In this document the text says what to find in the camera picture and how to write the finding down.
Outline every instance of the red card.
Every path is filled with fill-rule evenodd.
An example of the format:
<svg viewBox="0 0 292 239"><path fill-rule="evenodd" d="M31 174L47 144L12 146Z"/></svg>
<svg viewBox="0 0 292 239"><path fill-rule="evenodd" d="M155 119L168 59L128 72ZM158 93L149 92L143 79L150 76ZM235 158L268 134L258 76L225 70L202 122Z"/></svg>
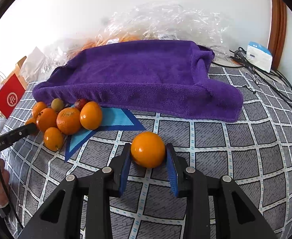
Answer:
<svg viewBox="0 0 292 239"><path fill-rule="evenodd" d="M12 75L0 89L0 111L8 118L25 93L17 76Z"/></svg>

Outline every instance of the checkered tablecloth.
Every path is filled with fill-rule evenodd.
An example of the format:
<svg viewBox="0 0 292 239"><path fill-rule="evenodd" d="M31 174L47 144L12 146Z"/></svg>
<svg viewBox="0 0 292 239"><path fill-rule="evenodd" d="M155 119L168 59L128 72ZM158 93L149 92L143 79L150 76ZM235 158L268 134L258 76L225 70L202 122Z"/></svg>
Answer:
<svg viewBox="0 0 292 239"><path fill-rule="evenodd" d="M292 233L292 111L265 84L256 85L244 70L210 67L209 77L238 87L244 106L236 123L186 120L156 112L131 111L144 127L172 143L177 154L205 175L233 177L260 210L278 238ZM292 99L292 91L272 82ZM251 91L241 86L247 85ZM5 130L17 128L31 116L35 104L30 84ZM11 198L24 225L68 174L90 175L121 154L139 131L101 131L91 137L66 163L65 145L54 153L43 145L43 134L21 139L3 151L11 173ZM211 238L216 237L212 197ZM164 166L146 169L132 163L127 188L110 200L114 238L182 238L186 199L170 192ZM85 237L84 201L81 238ZM12 233L19 229L13 215Z"/></svg>

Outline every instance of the red fruit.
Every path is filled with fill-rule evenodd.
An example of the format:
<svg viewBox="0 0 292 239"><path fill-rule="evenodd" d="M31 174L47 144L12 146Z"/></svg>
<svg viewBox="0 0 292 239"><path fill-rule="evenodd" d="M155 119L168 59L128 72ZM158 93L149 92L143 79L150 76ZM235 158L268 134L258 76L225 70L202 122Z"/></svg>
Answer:
<svg viewBox="0 0 292 239"><path fill-rule="evenodd" d="M85 106L86 103L89 101L86 99L79 99L74 103L74 107L77 108L79 111L82 110L82 108Z"/></svg>

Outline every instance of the purple towel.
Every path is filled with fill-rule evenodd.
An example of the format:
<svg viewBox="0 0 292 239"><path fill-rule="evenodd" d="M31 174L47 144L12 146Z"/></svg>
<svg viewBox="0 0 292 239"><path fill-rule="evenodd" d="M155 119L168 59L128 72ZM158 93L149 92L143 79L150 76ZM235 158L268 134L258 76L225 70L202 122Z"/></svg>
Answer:
<svg viewBox="0 0 292 239"><path fill-rule="evenodd" d="M79 98L102 106L236 121L243 104L233 86L207 77L214 53L192 41L129 41L86 49L33 89L50 104Z"/></svg>

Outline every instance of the metal screw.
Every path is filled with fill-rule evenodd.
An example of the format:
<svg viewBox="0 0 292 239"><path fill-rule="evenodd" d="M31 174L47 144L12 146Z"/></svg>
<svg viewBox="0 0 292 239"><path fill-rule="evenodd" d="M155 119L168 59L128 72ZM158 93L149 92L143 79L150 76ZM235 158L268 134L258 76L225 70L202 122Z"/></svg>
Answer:
<svg viewBox="0 0 292 239"><path fill-rule="evenodd" d="M196 169L194 167L187 167L186 168L186 172L188 173L194 173L196 171Z"/></svg>
<svg viewBox="0 0 292 239"><path fill-rule="evenodd" d="M230 176L228 176L228 175L225 175L225 176L223 176L223 181L224 182L231 182L231 177Z"/></svg>
<svg viewBox="0 0 292 239"><path fill-rule="evenodd" d="M104 167L102 169L102 172L104 172L104 173L110 173L111 172L111 168L110 167Z"/></svg>
<svg viewBox="0 0 292 239"><path fill-rule="evenodd" d="M70 175L67 175L66 176L66 180L68 181L68 182L71 182L72 180L74 180L75 179L75 176L73 175L73 174L70 174Z"/></svg>

